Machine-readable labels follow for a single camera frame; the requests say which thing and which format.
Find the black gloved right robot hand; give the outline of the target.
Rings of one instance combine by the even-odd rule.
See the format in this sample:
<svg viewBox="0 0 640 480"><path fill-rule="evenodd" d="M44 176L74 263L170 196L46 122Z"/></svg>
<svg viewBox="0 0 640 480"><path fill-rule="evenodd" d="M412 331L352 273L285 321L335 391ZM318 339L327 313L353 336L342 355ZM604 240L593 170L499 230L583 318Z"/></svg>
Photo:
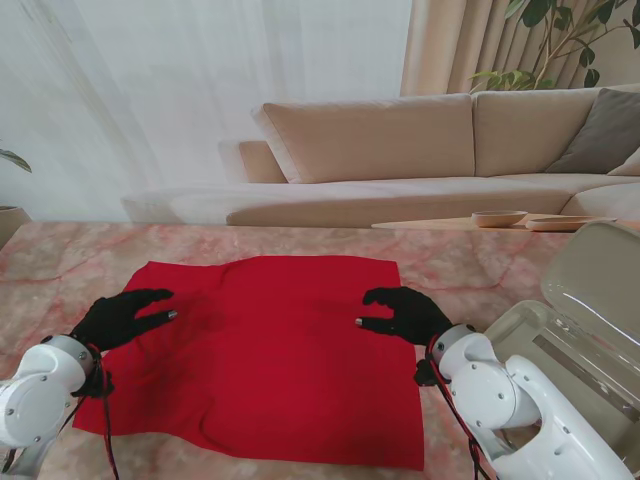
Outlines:
<svg viewBox="0 0 640 480"><path fill-rule="evenodd" d="M355 324L377 334L399 337L413 345L428 346L434 337L453 327L430 297L408 287L369 290L363 297L363 304L373 303L389 308L392 317L361 317Z"/></svg>

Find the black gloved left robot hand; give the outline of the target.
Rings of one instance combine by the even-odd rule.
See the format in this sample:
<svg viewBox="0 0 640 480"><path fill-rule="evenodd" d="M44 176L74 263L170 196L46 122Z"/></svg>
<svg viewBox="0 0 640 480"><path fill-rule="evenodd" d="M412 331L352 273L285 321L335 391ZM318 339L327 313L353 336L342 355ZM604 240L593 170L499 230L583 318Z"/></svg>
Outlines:
<svg viewBox="0 0 640 480"><path fill-rule="evenodd" d="M135 338L171 322L174 310L137 317L154 303L169 300L174 293L166 289L139 289L96 300L69 336L99 352L123 346Z"/></svg>

